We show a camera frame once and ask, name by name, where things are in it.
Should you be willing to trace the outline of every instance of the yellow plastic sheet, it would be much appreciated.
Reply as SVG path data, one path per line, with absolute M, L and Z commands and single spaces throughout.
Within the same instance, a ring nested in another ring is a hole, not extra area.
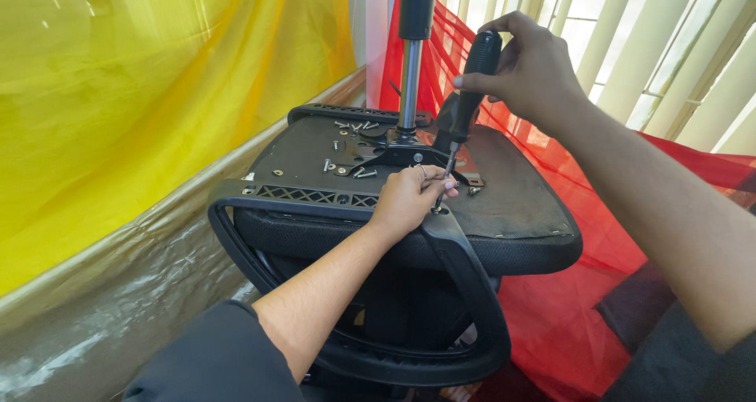
M 354 70 L 348 0 L 3 0 L 0 17 L 0 295 Z

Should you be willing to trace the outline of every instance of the silver ring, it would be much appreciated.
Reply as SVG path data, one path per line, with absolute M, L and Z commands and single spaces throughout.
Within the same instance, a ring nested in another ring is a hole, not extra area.
M 422 180 L 428 180 L 428 172 L 425 170 L 425 167 L 423 167 L 422 165 L 417 165 L 415 167 L 419 167 L 422 169 L 422 176 L 423 176 Z

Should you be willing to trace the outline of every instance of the screw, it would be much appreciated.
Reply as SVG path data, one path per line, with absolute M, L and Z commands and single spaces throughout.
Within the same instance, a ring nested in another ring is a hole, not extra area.
M 357 179 L 362 179 L 364 177 L 370 177 L 370 176 L 378 176 L 378 170 L 373 170 L 369 174 L 361 174 L 360 176 L 357 176 Z

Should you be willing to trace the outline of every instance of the screwdriver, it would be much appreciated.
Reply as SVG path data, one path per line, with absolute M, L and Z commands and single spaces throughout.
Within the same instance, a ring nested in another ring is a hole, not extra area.
M 467 56 L 465 74 L 483 73 L 493 75 L 496 72 L 496 65 L 499 62 L 500 54 L 501 36 L 499 36 L 499 33 L 490 30 L 478 33 L 475 36 L 475 40 L 472 41 Z M 451 169 L 454 166 L 454 160 L 457 158 L 457 153 L 462 148 L 462 144 L 470 139 L 470 134 L 473 131 L 472 127 L 478 118 L 478 107 L 483 100 L 483 96 L 482 93 L 460 90 L 457 113 L 454 115 L 451 127 L 449 128 L 451 137 L 449 144 L 450 153 L 449 162 L 446 164 L 446 170 L 444 171 L 444 179 L 449 178 Z M 435 201 L 435 205 L 431 209 L 432 213 L 440 213 L 443 197 L 444 195 L 441 194 L 439 199 Z

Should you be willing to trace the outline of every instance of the red cloth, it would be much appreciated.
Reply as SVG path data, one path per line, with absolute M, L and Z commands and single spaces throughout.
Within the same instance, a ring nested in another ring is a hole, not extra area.
M 403 41 L 398 39 L 399 2 L 394 3 L 386 49 L 380 108 L 396 111 Z M 435 114 L 453 90 L 451 79 L 464 67 L 473 31 L 436 1 L 430 40 L 422 45 L 417 109 Z M 629 355 L 593 306 L 646 257 L 601 202 L 572 156 L 554 139 L 510 114 L 501 103 L 484 101 L 478 123 L 504 132 L 538 169 L 572 212 L 584 239 L 578 262 L 567 270 L 541 276 L 506 276 L 498 297 L 510 328 L 512 360 L 555 400 L 595 400 L 629 361 Z M 644 135 L 720 191 L 732 194 L 756 158 L 712 155 Z M 753 203 L 751 193 L 737 201 Z M 496 392 L 496 376 L 484 383 L 483 395 Z

